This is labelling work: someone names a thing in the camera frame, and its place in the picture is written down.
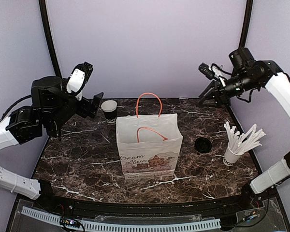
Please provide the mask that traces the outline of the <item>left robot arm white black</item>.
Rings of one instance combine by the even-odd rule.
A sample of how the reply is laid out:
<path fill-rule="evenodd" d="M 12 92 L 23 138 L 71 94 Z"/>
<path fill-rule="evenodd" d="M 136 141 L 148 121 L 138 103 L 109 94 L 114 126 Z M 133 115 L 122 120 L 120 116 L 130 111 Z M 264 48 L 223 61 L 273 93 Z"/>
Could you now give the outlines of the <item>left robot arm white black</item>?
<path fill-rule="evenodd" d="M 43 129 L 50 137 L 60 138 L 61 127 L 75 114 L 82 118 L 96 116 L 104 93 L 79 100 L 75 92 L 63 90 L 66 82 L 56 76 L 33 81 L 29 95 L 32 105 L 14 111 L 8 108 L 0 119 L 0 150 L 41 137 Z M 29 179 L 0 166 L 0 187 L 32 200 L 39 199 L 48 211 L 58 207 L 48 181 Z"/>

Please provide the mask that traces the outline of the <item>stack of black lids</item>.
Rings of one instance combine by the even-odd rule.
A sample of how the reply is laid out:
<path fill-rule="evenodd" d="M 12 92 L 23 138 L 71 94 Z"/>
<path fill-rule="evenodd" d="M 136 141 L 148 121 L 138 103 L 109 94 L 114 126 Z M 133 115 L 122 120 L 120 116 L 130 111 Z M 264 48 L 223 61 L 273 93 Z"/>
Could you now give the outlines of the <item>stack of black lids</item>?
<path fill-rule="evenodd" d="M 212 143 L 205 137 L 199 137 L 195 140 L 194 146 L 200 153 L 208 153 L 212 149 Z"/>

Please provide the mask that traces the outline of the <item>kraft paper bag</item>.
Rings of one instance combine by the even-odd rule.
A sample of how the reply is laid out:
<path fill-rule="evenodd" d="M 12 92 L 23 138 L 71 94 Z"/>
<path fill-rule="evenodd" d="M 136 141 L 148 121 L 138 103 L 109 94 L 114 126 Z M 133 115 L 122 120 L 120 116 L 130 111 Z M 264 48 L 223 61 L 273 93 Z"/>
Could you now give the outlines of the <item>kraft paper bag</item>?
<path fill-rule="evenodd" d="M 116 119 L 116 143 L 126 180 L 174 174 L 183 141 L 177 117 L 159 111 Z"/>

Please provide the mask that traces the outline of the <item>stack of paper cups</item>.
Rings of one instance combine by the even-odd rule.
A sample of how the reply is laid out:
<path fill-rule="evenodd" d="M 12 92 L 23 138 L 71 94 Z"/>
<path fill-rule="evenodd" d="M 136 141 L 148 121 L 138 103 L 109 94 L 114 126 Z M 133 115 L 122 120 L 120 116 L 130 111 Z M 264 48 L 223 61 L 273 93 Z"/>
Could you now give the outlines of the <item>stack of paper cups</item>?
<path fill-rule="evenodd" d="M 101 109 L 108 123 L 114 124 L 117 119 L 117 102 L 107 100 L 101 104 Z"/>

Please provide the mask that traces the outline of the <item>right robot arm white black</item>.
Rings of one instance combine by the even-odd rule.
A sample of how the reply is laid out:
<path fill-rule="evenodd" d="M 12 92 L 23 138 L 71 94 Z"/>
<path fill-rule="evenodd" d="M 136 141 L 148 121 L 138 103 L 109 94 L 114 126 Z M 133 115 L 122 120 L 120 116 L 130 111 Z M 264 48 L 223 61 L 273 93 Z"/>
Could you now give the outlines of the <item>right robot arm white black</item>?
<path fill-rule="evenodd" d="M 240 99 L 245 92 L 264 88 L 270 93 L 290 119 L 290 77 L 273 60 L 255 60 L 246 47 L 240 47 L 229 54 L 234 73 L 229 79 L 222 76 L 217 64 L 202 63 L 198 70 L 211 82 L 199 96 L 201 106 L 221 107 L 230 105 L 230 99 Z M 260 146 L 259 139 L 265 135 L 253 125 L 247 133 L 236 131 L 228 122 L 224 124 L 229 143 L 224 163 L 232 166 L 240 155 Z M 290 178 L 290 151 L 268 170 L 248 182 L 242 188 L 243 195 L 237 198 L 237 206 L 247 210 L 256 201 L 257 194 L 277 186 Z"/>

